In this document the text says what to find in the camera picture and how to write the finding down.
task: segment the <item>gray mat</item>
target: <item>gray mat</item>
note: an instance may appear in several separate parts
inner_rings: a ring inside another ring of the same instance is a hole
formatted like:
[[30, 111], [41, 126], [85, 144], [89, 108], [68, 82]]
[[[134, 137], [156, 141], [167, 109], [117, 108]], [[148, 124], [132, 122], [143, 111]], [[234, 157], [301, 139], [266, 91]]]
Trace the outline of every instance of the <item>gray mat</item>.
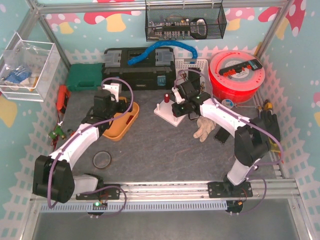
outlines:
[[[144, 181], [220, 181], [231, 169], [234, 159], [234, 139], [230, 136], [224, 145], [214, 140], [219, 127], [210, 133], [205, 142], [193, 138], [198, 130], [196, 121], [186, 117], [174, 127], [154, 114], [157, 103], [167, 91], [135, 91], [134, 101], [140, 112], [137, 120], [122, 140], [113, 142], [100, 137], [80, 157], [73, 168], [75, 175], [92, 173], [108, 182]], [[94, 91], [72, 92], [64, 116], [63, 130], [76, 130], [87, 111], [93, 105]], [[129, 92], [122, 92], [129, 97]], [[235, 111], [255, 118], [254, 108], [235, 108]], [[111, 165], [99, 170], [93, 166], [93, 157], [99, 151], [107, 151]], [[261, 160], [270, 162], [269, 154]], [[274, 179], [272, 166], [260, 167], [253, 176]]]
[[[244, 204], [243, 211], [257, 201]], [[111, 218], [40, 213], [33, 240], [298, 240], [286, 199], [265, 200], [251, 214], [224, 211], [131, 212]]]

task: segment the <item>orange tray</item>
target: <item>orange tray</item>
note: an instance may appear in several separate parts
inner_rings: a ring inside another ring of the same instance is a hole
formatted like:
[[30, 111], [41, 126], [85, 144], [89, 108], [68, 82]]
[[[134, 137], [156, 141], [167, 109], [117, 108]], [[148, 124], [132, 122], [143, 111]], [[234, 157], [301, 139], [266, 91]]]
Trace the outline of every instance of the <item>orange tray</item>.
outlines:
[[[123, 96], [119, 97], [119, 99], [127, 100]], [[127, 112], [124, 116], [118, 118], [117, 120], [114, 120], [111, 127], [108, 130], [104, 131], [103, 136], [105, 136], [106, 138], [114, 142], [120, 141], [124, 137], [126, 132], [129, 130], [129, 128], [132, 126], [132, 124], [135, 122], [135, 120], [137, 119], [139, 115], [139, 110], [140, 110], [139, 105], [136, 102], [133, 102], [132, 111]], [[121, 114], [122, 113], [116, 113], [114, 116], [117, 117]]]

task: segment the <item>black wire mesh basket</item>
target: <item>black wire mesh basket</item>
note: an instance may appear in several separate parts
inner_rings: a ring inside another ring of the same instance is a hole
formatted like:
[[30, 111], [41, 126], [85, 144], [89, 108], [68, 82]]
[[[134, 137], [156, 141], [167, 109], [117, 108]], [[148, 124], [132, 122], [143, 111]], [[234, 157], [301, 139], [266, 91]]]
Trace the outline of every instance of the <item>black wire mesh basket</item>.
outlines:
[[145, 1], [147, 42], [223, 39], [227, 20], [222, 1], [207, 4], [159, 4]]

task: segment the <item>blue tube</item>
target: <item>blue tube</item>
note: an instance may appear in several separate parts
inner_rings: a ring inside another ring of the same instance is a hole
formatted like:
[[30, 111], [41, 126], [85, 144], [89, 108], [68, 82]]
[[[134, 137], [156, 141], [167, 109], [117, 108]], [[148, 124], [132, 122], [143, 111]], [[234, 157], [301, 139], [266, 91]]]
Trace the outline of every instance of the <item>blue tube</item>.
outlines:
[[179, 41], [173, 41], [173, 40], [169, 40], [169, 41], [157, 41], [155, 44], [149, 46], [144, 53], [142, 53], [139, 56], [136, 56], [132, 59], [130, 59], [128, 61], [128, 65], [133, 65], [136, 63], [141, 62], [143, 59], [147, 58], [148, 55], [155, 49], [162, 47], [162, 46], [176, 46], [185, 50], [188, 50], [192, 53], [192, 59], [197, 59], [198, 58], [198, 53], [197, 50], [193, 47], [193, 46], [189, 46], [187, 44], [184, 44], [182, 42]]

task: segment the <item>black box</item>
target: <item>black box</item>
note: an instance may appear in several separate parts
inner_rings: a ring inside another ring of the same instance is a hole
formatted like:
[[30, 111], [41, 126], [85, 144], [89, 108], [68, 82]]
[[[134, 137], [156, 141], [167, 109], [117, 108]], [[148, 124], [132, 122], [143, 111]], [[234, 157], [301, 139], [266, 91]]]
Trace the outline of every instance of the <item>black box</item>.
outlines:
[[[109, 77], [123, 79], [133, 90], [171, 89], [176, 79], [175, 55], [171, 47], [159, 47], [143, 61], [128, 65], [128, 60], [139, 56], [146, 49], [146, 47], [107, 49], [104, 52], [102, 79]], [[122, 84], [122, 90], [129, 89]]]

